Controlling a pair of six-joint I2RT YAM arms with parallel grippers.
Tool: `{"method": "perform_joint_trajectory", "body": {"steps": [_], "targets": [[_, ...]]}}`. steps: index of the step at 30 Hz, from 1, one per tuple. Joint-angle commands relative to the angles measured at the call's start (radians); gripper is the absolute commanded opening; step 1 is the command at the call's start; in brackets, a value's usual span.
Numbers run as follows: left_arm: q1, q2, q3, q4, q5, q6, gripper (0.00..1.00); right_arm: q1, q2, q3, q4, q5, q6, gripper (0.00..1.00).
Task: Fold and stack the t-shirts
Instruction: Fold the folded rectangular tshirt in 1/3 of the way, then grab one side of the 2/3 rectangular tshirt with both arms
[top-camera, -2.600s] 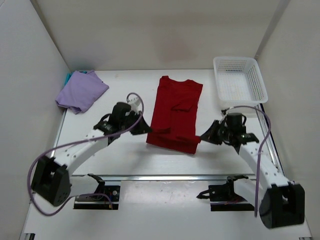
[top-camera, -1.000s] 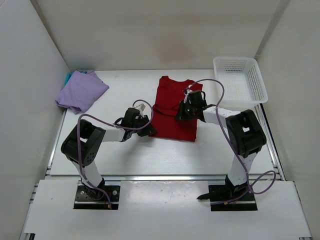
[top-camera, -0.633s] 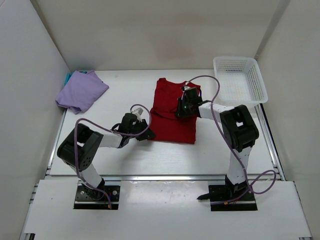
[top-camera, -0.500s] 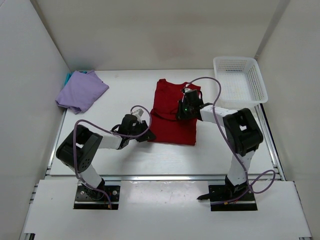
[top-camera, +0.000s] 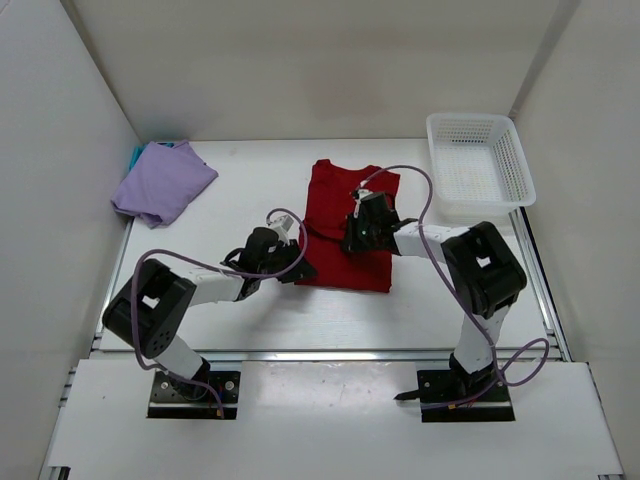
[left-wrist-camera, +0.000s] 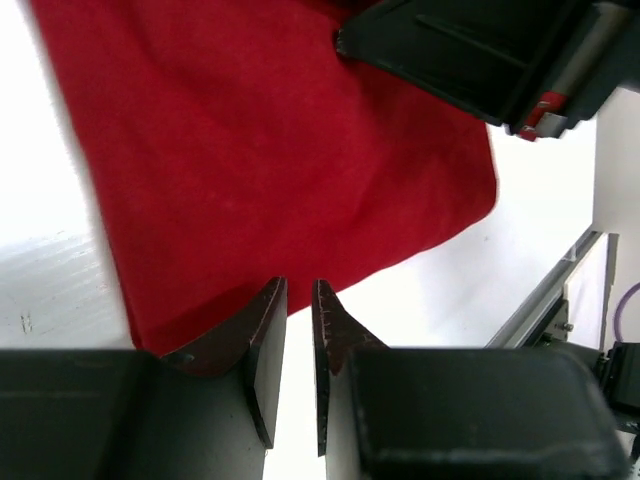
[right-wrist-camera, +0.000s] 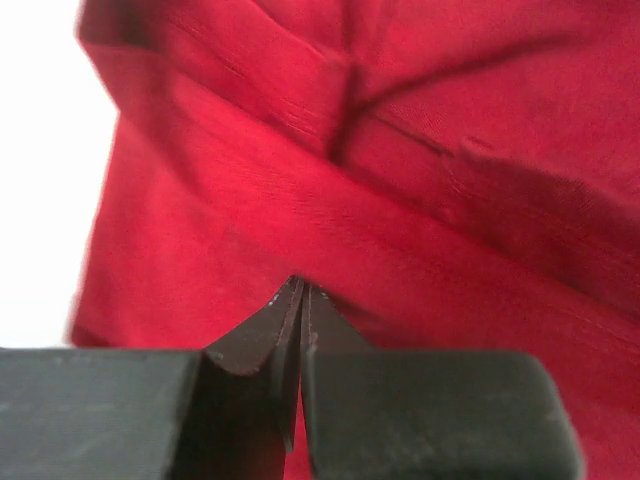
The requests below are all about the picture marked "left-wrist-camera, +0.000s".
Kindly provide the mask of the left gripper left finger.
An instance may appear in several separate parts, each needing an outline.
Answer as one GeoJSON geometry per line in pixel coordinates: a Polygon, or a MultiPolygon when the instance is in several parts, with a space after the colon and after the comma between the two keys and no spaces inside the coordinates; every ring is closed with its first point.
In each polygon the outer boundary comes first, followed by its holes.
{"type": "Polygon", "coordinates": [[[287,283],[163,357],[5,349],[5,479],[259,479],[274,445],[287,283]]]}

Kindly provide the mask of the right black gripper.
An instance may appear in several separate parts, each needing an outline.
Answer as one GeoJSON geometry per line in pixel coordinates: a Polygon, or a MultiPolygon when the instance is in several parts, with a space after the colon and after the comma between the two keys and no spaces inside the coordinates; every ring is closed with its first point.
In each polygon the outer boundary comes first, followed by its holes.
{"type": "Polygon", "coordinates": [[[336,49],[527,141],[559,137],[635,21],[633,1],[380,1],[336,49]]]}

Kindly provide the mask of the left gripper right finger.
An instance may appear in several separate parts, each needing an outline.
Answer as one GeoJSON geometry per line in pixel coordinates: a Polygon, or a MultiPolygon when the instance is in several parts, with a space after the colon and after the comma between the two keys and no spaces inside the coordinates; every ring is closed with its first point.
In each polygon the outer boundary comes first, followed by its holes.
{"type": "Polygon", "coordinates": [[[624,479],[596,379],[562,352],[392,348],[315,283],[318,452],[330,479],[624,479]]]}

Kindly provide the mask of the red t shirt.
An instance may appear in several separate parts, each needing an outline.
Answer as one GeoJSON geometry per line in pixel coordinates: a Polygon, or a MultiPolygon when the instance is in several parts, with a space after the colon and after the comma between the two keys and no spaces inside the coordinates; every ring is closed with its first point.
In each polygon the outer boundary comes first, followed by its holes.
{"type": "Polygon", "coordinates": [[[134,344],[164,355],[272,278],[288,306],[486,217],[485,124],[333,38],[362,1],[34,1],[134,344]]]}

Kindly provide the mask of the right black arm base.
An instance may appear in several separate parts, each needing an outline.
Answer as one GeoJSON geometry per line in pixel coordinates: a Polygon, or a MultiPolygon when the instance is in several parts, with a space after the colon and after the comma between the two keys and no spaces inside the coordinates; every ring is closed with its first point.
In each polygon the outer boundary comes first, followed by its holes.
{"type": "Polygon", "coordinates": [[[573,325],[566,300],[558,300],[544,317],[545,329],[534,343],[569,355],[592,373],[622,432],[639,435],[639,344],[615,342],[608,351],[570,343],[573,325]]]}

